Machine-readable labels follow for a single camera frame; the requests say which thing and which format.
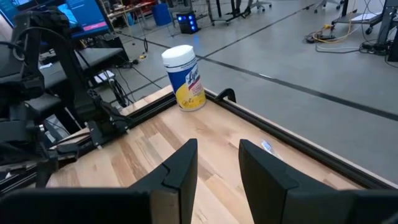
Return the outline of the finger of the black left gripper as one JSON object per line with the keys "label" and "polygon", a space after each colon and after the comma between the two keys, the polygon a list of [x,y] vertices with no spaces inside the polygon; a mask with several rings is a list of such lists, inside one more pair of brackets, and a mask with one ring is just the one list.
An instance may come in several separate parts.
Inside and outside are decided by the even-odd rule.
{"label": "finger of the black left gripper", "polygon": [[79,158],[79,146],[75,143],[58,145],[55,150],[59,161],[76,161]]}
{"label": "finger of the black left gripper", "polygon": [[36,188],[45,188],[51,175],[58,170],[58,153],[49,152],[49,156],[45,161],[39,162],[36,165]]}

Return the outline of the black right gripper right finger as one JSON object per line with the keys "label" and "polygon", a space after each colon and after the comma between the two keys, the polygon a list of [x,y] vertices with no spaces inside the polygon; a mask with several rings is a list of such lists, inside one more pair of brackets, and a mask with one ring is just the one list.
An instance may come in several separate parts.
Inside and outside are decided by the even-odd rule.
{"label": "black right gripper right finger", "polygon": [[255,224],[347,224],[355,196],[289,166],[247,139],[239,166]]}

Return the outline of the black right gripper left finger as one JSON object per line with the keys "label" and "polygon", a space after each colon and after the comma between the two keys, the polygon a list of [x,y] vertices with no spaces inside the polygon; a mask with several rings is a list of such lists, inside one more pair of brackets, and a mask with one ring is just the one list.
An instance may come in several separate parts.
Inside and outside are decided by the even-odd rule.
{"label": "black right gripper left finger", "polygon": [[128,205],[141,224],[191,224],[198,175],[198,141],[189,139],[131,185]]}

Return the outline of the purple toothbrush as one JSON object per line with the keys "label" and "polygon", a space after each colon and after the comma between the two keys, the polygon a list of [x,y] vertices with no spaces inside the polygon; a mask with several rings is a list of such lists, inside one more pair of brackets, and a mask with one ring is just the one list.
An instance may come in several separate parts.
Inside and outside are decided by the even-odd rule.
{"label": "purple toothbrush", "polygon": [[262,148],[263,148],[266,152],[268,152],[269,154],[272,154],[272,155],[275,156],[276,158],[278,158],[278,159],[280,159],[280,160],[283,160],[283,158],[281,158],[281,157],[278,155],[278,153],[275,152],[275,150],[272,148],[272,146],[271,146],[267,141],[263,140],[263,141],[261,142],[261,146],[262,146]]}

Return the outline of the black equipment cart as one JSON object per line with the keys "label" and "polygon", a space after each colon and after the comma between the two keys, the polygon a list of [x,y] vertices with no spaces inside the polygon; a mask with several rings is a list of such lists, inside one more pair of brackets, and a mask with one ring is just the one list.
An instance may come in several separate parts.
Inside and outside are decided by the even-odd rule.
{"label": "black equipment cart", "polygon": [[[76,57],[82,67],[85,70],[87,79],[96,84],[94,81],[94,76],[97,75],[102,70],[109,68],[118,55],[124,52],[122,48],[86,48],[80,50],[79,53],[85,58],[85,60],[90,65],[88,68],[87,64],[83,59],[76,53]],[[60,62],[55,62],[48,68],[43,68],[40,70],[44,76],[45,89],[51,89],[58,84],[61,84],[67,79],[65,72],[60,64]]]}

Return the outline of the Lysol wipes canister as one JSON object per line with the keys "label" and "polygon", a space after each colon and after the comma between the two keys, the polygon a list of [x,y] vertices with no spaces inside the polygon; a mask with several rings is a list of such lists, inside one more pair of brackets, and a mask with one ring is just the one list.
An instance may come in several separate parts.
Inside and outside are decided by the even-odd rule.
{"label": "Lysol wipes canister", "polygon": [[191,45],[178,45],[162,54],[162,61],[181,110],[194,111],[206,103],[197,57]]}

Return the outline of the blue-screen monitor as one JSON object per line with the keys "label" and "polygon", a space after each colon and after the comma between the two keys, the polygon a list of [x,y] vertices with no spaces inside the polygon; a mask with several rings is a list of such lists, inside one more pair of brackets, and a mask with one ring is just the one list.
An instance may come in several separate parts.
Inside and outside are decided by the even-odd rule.
{"label": "blue-screen monitor", "polygon": [[100,0],[0,0],[0,16],[13,28],[16,15],[25,11],[46,11],[51,7],[67,16],[74,39],[113,31]]}

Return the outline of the blue bin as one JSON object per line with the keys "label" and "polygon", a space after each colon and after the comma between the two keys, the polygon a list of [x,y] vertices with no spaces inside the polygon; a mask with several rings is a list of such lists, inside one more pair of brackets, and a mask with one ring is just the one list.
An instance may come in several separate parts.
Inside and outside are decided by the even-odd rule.
{"label": "blue bin", "polygon": [[170,24],[172,21],[168,5],[166,3],[160,3],[152,6],[152,15],[157,26],[164,26]]}

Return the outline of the computer tower with blue lights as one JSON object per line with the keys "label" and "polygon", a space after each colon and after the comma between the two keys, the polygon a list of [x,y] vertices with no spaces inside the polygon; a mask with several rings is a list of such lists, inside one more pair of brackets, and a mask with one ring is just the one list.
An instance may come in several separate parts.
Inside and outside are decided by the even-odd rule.
{"label": "computer tower with blue lights", "polygon": [[177,22],[182,34],[194,34],[200,30],[193,11],[177,14]]}

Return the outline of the black wheeled equipment stand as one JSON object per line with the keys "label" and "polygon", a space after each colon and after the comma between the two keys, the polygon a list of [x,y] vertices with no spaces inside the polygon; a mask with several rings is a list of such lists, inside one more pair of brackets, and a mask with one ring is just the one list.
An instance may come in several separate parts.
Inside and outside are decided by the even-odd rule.
{"label": "black wheeled equipment stand", "polygon": [[368,25],[365,34],[370,34],[375,25],[380,24],[376,43],[373,46],[387,52],[387,62],[398,62],[398,0],[384,0],[381,12],[366,12],[370,0],[366,1],[366,9],[358,13],[356,9],[347,11],[348,1],[344,0],[341,16],[331,24]]}

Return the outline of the black frame hook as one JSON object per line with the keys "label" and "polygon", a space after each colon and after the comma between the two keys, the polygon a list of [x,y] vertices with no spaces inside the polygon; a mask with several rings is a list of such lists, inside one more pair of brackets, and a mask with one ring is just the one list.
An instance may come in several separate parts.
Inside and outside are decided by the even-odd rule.
{"label": "black frame hook", "polygon": [[226,88],[215,96],[216,101],[223,101],[225,98],[233,103],[236,102],[236,95],[232,88]]}

